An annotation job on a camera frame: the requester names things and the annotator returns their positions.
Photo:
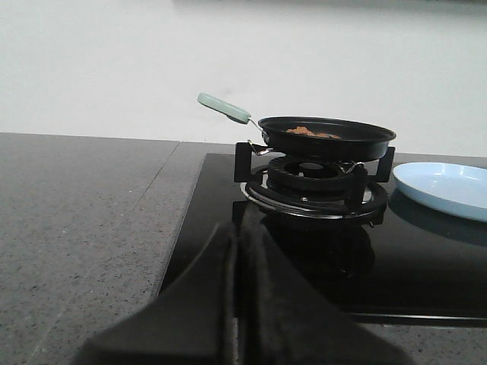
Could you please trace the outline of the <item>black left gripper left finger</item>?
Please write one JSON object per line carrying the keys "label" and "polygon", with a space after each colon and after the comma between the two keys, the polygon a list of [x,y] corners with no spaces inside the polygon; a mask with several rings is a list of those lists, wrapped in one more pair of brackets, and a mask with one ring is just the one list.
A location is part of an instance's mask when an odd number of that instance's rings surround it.
{"label": "black left gripper left finger", "polygon": [[233,224],[216,227],[200,253],[140,312],[88,339],[76,364],[233,364]]}

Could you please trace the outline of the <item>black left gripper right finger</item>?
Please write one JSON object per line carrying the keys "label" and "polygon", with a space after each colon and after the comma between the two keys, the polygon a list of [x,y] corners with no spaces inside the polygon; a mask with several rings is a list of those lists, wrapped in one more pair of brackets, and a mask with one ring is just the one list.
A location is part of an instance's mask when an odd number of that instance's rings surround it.
{"label": "black left gripper right finger", "polygon": [[243,364],[413,362],[318,294],[278,248],[259,213],[244,213],[238,243]]}

